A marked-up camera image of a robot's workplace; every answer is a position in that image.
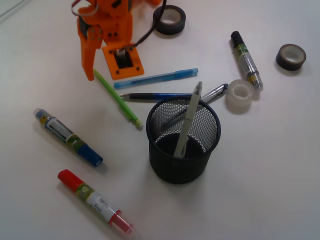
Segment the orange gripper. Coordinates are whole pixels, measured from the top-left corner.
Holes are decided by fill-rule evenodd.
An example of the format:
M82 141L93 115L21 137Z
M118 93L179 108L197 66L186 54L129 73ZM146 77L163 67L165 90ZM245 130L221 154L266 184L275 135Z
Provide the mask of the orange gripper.
M81 45L81 65L89 81L94 80L96 49L107 45L130 46L133 35L131 0L89 0L88 6L76 10Z

